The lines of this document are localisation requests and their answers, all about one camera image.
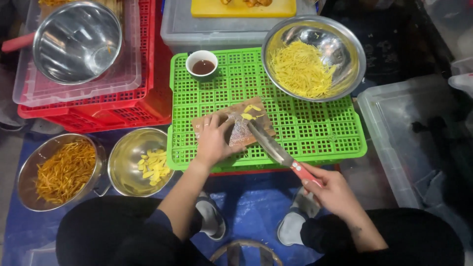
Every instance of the brown sauce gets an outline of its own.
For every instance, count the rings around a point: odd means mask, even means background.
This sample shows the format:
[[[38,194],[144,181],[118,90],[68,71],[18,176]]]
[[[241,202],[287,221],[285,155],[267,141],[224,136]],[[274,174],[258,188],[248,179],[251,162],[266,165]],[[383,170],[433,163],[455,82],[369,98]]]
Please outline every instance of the brown sauce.
[[[212,72],[215,65],[209,60],[200,60],[192,67],[192,72],[197,75],[206,75]]]

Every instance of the metal bowl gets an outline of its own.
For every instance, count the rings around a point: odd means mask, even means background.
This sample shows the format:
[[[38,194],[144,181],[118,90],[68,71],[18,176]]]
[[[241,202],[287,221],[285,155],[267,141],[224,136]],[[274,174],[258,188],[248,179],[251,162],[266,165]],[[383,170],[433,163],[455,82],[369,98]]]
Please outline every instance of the metal bowl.
[[[306,98],[290,92],[278,82],[270,67],[272,53],[297,40],[318,47],[324,55],[324,64],[337,65],[331,89],[340,90],[339,94],[330,98]],[[264,39],[261,60],[264,70],[279,89],[311,102],[333,101],[351,93],[366,71],[365,52],[356,36],[344,25],[321,16],[297,16],[276,24]]]
[[[33,60],[47,78],[75,85],[105,74],[122,49],[122,26],[102,4],[75,1],[51,13],[33,41]]]
[[[122,195],[148,197],[160,191],[171,179],[174,171],[156,186],[149,184],[138,170],[141,155],[149,149],[166,151],[167,134],[152,127],[139,128],[123,136],[114,146],[108,160],[108,176],[114,188]]]
[[[75,194],[71,199],[63,204],[53,204],[45,201],[44,199],[38,199],[38,193],[36,193],[35,181],[38,179],[38,166],[51,158],[63,145],[74,142],[76,140],[89,141],[95,149],[95,168],[94,172],[89,178],[89,181],[84,187]],[[20,169],[18,176],[18,196],[21,203],[28,209],[37,212],[44,212],[57,209],[66,204],[72,202],[78,202],[90,191],[94,190],[94,187],[98,181],[98,178],[103,173],[106,164],[106,154],[103,146],[94,139],[90,139],[87,136],[81,134],[68,133],[54,137],[36,149],[30,157],[26,160]]]

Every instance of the yellow cutting board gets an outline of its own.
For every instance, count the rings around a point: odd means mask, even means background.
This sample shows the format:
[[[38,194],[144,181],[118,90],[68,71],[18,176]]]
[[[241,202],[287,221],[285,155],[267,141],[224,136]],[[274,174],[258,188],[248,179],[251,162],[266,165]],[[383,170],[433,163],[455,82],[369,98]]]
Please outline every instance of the yellow cutting board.
[[[192,0],[191,13],[195,18],[289,18],[296,15],[296,0],[272,0],[268,7],[247,7],[243,0],[227,5],[220,0]]]

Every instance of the foot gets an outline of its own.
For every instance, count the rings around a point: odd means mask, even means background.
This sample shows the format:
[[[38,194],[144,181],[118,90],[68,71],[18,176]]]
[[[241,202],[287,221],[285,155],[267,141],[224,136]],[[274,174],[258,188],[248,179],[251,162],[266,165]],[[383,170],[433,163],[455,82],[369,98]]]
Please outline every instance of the foot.
[[[195,207],[202,215],[202,229],[200,232],[204,232],[214,241],[222,240],[227,232],[227,226],[215,201],[202,191],[197,198]]]
[[[312,193],[307,196],[304,195],[304,188],[301,187],[294,196],[289,213],[284,216],[284,219],[278,225],[277,237],[279,242],[285,246],[303,245],[300,237],[302,224],[308,218],[314,218],[319,211],[320,207],[314,201]]]

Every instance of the kitchen knife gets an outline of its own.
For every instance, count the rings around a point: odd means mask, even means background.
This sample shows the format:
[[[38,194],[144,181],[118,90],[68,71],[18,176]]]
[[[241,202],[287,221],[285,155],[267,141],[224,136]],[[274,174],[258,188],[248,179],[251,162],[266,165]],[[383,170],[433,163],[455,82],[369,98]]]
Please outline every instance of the kitchen knife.
[[[324,187],[324,184],[320,179],[314,177],[304,166],[302,166],[298,161],[294,160],[294,158],[292,158],[292,156],[283,147],[281,147],[279,143],[269,136],[264,128],[257,124],[256,121],[251,120],[247,126],[263,149],[278,163],[290,167],[301,180],[312,180],[320,187]]]

